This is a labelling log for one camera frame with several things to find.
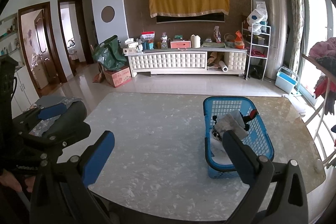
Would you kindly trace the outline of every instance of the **white tufted cabinet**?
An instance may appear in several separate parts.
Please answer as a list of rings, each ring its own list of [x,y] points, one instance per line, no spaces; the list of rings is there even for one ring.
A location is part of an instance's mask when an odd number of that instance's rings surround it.
[[[208,54],[221,51],[228,71],[207,70]],[[223,48],[149,50],[145,53],[129,55],[132,77],[138,72],[151,74],[243,74],[246,63],[246,50]]]

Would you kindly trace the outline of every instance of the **human hand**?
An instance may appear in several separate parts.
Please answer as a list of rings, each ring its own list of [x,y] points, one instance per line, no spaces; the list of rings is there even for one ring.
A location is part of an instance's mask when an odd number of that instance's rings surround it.
[[[27,185],[27,191],[29,193],[33,191],[34,182],[35,182],[35,177],[29,177],[25,179],[25,183]],[[22,192],[22,187],[20,183],[17,181],[17,179],[14,177],[14,175],[11,172],[8,172],[5,169],[3,170],[3,173],[0,176],[0,184],[6,187],[10,187],[16,192]]]

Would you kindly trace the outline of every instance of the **green plastic bag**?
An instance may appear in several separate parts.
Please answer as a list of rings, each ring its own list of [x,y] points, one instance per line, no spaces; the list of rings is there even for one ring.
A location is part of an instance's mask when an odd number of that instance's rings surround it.
[[[92,57],[107,70],[119,71],[127,62],[125,56],[119,52],[118,37],[114,35],[99,44]]]

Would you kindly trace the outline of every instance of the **pink towel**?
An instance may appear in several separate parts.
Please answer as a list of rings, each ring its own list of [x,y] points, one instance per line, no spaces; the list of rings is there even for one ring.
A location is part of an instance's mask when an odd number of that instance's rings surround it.
[[[336,37],[331,37],[327,41],[317,42],[309,51],[309,55],[313,58],[323,56],[336,57]]]

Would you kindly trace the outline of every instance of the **brown circle wall decoration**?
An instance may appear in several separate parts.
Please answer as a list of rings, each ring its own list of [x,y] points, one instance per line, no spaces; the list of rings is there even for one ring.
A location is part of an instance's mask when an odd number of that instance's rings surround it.
[[[102,11],[101,11],[101,19],[103,22],[109,23],[114,19],[114,9],[111,6],[106,6]]]

